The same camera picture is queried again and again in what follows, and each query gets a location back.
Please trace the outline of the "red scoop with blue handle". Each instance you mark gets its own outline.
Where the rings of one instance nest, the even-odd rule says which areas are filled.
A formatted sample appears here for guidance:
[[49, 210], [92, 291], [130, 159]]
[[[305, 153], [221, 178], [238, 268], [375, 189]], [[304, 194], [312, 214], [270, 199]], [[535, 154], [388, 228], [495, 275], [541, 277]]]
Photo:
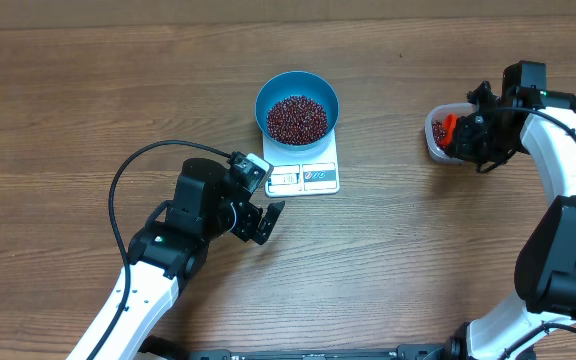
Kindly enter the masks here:
[[453, 133], [458, 123], [456, 114], [448, 114], [442, 121], [442, 136], [438, 141], [438, 145], [442, 148], [447, 148], [453, 140]]

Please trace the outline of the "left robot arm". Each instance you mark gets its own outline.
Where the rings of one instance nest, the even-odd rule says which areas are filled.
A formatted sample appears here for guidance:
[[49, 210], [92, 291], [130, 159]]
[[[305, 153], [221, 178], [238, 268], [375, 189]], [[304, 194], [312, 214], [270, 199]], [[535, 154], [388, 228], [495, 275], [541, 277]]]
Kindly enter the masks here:
[[186, 160], [173, 198], [162, 202], [133, 236], [127, 267], [71, 358], [134, 358], [205, 264], [211, 241], [232, 233], [242, 241], [266, 243], [285, 204], [262, 209], [250, 199], [272, 170], [255, 154], [234, 153], [226, 165]]

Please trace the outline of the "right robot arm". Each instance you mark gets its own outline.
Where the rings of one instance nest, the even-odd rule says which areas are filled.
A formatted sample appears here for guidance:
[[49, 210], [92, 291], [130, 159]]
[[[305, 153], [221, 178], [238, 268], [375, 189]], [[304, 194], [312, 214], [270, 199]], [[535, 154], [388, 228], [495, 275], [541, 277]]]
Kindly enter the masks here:
[[533, 359], [535, 344], [553, 331], [576, 334], [576, 96], [548, 89], [545, 64], [520, 61], [504, 70], [500, 95], [482, 82], [466, 102], [433, 109], [424, 131], [433, 160], [473, 163], [479, 174], [529, 155], [548, 209], [518, 255], [513, 292], [445, 345], [419, 345], [415, 353]]

